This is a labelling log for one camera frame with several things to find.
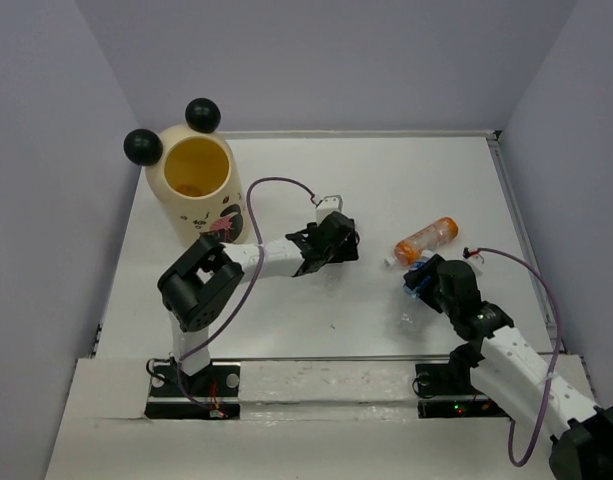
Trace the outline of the clear bottle blue label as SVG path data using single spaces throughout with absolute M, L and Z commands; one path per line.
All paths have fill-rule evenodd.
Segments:
M 435 316 L 435 312 L 421 299 L 421 290 L 429 277 L 422 278 L 418 271 L 432 258 L 433 253 L 424 250 L 421 256 L 408 268 L 412 281 L 404 279 L 401 299 L 401 328 L 408 336 L 420 334 Z

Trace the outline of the small orange juice bottle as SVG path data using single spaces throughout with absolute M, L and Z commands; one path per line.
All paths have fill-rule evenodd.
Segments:
M 195 185 L 180 185 L 177 188 L 177 191 L 185 196 L 189 196 L 189 197 L 201 197 L 202 196 L 202 191 Z

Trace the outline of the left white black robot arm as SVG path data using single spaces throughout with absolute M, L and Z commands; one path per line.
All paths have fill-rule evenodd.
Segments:
M 173 333 L 172 381 L 195 395 L 207 383 L 209 330 L 241 284 L 246 301 L 264 278 L 297 278 L 332 263 L 359 259 L 355 221 L 334 211 L 297 232 L 255 244 L 226 244 L 202 235 L 159 278 L 157 289 Z

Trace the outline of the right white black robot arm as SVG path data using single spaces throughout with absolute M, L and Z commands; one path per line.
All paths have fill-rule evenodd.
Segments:
M 416 366 L 412 389 L 422 403 L 485 396 L 510 419 L 512 465 L 525 466 L 548 445 L 555 478 L 613 479 L 613 406 L 578 391 L 557 372 L 557 351 L 544 359 L 504 310 L 483 300 L 467 260 L 425 251 L 403 280 L 405 292 L 446 315 L 463 341 L 447 362 Z

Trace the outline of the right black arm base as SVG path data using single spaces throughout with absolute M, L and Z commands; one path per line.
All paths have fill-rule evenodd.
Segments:
M 506 412 L 468 380 L 453 378 L 447 363 L 420 363 L 411 384 L 420 419 L 504 418 Z

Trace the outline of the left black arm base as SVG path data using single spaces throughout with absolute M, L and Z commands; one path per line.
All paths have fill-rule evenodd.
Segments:
M 177 375 L 172 358 L 152 358 L 144 415 L 152 420 L 238 420 L 241 365 L 212 361 L 199 373 Z

